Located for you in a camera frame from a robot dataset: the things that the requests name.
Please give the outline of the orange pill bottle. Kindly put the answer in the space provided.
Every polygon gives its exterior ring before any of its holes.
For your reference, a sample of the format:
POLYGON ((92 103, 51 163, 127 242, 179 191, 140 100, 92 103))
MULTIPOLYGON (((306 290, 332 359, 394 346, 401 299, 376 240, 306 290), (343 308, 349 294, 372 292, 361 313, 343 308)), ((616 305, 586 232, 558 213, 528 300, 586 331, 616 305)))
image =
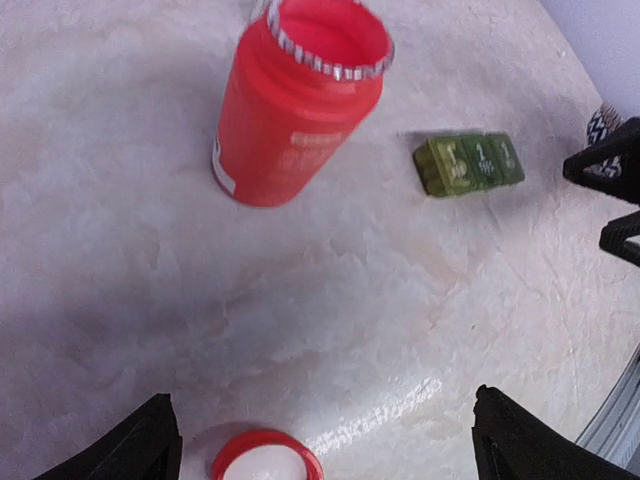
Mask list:
POLYGON ((270 1, 240 38, 212 152, 228 196, 298 195, 378 104, 394 43, 359 1, 270 1))

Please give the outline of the orange bottle cap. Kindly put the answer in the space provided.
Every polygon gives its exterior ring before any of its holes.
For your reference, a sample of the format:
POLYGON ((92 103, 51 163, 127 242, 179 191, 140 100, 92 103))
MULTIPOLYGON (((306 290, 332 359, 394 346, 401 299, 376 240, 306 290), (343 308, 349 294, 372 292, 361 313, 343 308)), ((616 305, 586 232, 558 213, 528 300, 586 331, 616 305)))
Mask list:
POLYGON ((224 445, 213 461, 211 478, 323 480, 324 471, 313 452, 294 437, 257 429, 224 445))

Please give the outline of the green weekly pill organizer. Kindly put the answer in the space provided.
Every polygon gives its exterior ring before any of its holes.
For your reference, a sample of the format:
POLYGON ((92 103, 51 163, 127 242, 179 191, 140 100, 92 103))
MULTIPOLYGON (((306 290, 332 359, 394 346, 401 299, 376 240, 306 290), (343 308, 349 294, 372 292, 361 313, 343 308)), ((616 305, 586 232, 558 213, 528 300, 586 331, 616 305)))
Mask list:
POLYGON ((456 133, 427 138, 412 159, 425 193, 435 198, 516 185, 525 173, 504 132, 456 133))

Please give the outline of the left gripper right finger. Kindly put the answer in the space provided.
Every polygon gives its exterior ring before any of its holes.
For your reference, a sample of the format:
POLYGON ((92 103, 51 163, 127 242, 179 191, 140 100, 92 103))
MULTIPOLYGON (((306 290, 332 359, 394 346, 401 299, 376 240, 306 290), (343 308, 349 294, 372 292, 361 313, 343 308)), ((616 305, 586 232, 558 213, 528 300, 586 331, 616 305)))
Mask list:
POLYGON ((633 479, 562 437, 495 387, 476 392, 472 439, 480 480, 633 479))

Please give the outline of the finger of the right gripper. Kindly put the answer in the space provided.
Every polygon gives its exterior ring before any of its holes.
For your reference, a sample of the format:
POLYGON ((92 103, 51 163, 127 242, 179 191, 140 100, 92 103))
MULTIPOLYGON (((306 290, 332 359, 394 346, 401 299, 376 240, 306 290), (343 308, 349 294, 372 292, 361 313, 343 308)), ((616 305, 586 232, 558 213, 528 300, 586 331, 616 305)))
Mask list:
POLYGON ((639 118, 609 129, 594 117, 587 129, 588 146, 563 163, 563 177, 576 185, 619 200, 639 204, 639 118))
POLYGON ((636 211, 610 221, 601 230, 600 249, 639 267, 639 245, 631 241, 639 235, 639 216, 640 212, 636 211))

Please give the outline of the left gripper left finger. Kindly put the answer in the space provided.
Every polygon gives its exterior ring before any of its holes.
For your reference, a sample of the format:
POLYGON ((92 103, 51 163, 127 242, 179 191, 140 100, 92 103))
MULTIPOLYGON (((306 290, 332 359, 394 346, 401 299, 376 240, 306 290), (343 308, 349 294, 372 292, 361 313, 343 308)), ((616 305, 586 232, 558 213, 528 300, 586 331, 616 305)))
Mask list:
POLYGON ((179 478, 183 438, 169 394, 156 394, 40 480, 179 478))

